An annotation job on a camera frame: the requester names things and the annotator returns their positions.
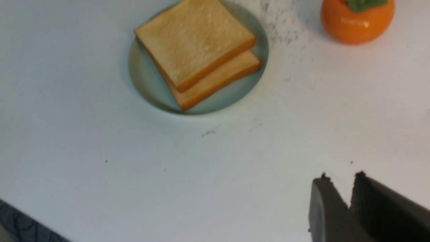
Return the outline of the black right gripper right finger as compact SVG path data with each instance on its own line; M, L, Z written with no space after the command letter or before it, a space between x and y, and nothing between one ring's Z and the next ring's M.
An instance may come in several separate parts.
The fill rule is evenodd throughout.
M384 184L356 173L350 211L378 242L428 242L430 212Z

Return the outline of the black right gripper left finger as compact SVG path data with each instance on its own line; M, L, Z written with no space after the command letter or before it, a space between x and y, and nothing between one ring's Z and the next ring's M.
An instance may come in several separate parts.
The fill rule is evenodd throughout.
M308 221L313 242L375 241L355 219L325 173L312 182Z

